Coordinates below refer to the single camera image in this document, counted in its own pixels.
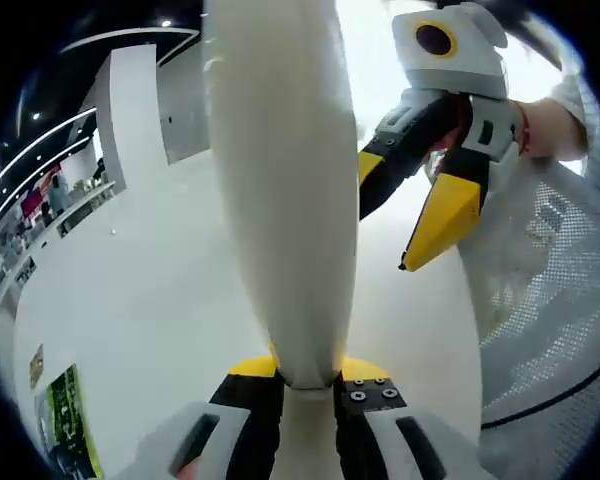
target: black cable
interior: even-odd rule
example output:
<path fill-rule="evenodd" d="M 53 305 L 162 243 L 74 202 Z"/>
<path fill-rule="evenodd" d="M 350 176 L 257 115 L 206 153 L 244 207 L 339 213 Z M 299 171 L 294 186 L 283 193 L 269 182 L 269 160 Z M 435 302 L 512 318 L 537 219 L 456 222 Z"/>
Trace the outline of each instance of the black cable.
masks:
<path fill-rule="evenodd" d="M 600 377 L 600 366 L 596 370 L 594 370 L 587 378 L 575 384 L 569 390 L 566 390 L 545 402 L 539 403 L 533 407 L 527 408 L 518 413 L 514 413 L 513 415 L 508 415 L 506 417 L 494 420 L 492 422 L 485 422 L 480 428 L 481 430 L 489 430 L 491 428 L 501 427 L 502 425 L 506 425 L 507 423 L 515 422 L 516 420 L 520 420 L 521 418 L 528 417 L 530 415 L 533 415 L 534 413 L 541 412 L 542 410 L 546 410 L 547 408 L 552 407 L 555 404 L 560 403 L 561 401 L 566 400 L 567 398 L 572 397 L 576 393 L 584 390 L 595 380 L 597 380 L 598 377 Z"/>

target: screw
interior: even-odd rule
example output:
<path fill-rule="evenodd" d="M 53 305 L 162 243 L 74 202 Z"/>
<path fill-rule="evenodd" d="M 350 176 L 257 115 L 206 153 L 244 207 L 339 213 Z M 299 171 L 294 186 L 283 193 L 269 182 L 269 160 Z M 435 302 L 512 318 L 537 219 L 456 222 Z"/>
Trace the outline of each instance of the screw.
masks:
<path fill-rule="evenodd" d="M 364 392 L 351 392 L 351 395 L 349 395 L 351 397 L 351 400 L 353 400 L 354 402 L 364 402 L 367 399 L 367 396 L 365 395 Z"/>
<path fill-rule="evenodd" d="M 387 388 L 382 391 L 382 396 L 384 398 L 396 398 L 398 396 L 398 391 L 395 388 Z"/>

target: white foam stick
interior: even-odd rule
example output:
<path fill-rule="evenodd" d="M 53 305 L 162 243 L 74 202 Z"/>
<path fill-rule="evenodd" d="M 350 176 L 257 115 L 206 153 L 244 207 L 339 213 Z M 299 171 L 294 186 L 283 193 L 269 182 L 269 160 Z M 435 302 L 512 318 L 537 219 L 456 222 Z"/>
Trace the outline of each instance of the white foam stick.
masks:
<path fill-rule="evenodd" d="M 358 224 L 334 1 L 207 6 L 209 132 L 244 283 L 287 382 L 321 388 L 343 355 Z"/>

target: white pillar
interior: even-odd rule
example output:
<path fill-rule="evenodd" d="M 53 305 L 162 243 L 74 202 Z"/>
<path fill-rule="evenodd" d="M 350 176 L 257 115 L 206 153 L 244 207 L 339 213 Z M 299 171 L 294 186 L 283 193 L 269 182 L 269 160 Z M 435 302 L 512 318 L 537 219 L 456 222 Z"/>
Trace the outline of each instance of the white pillar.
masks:
<path fill-rule="evenodd" d="M 168 168 L 155 45 L 113 50 L 96 77 L 95 104 L 104 164 L 116 192 L 150 182 Z"/>

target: yellow ring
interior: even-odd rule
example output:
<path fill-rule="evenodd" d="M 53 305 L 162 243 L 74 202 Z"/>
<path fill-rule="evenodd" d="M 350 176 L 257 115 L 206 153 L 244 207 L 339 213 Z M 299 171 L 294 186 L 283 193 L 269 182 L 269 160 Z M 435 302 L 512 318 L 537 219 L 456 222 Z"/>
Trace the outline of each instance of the yellow ring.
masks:
<path fill-rule="evenodd" d="M 420 20 L 415 25 L 414 35 L 416 35 L 416 33 L 418 32 L 418 29 L 420 27 L 424 27 L 427 25 L 439 28 L 444 33 L 446 33 L 447 37 L 449 37 L 449 41 L 451 42 L 451 49 L 449 49 L 449 51 L 447 53 L 445 53 L 444 55 L 437 55 L 435 53 L 427 52 L 426 50 L 425 50 L 425 52 L 427 52 L 429 55 L 433 55 L 434 57 L 437 57 L 437 58 L 453 57 L 456 54 L 456 52 L 458 51 L 458 41 L 456 40 L 456 36 L 453 34 L 453 32 L 451 30 L 449 30 L 449 28 L 447 28 L 447 26 L 444 23 L 430 22 L 429 20 Z"/>

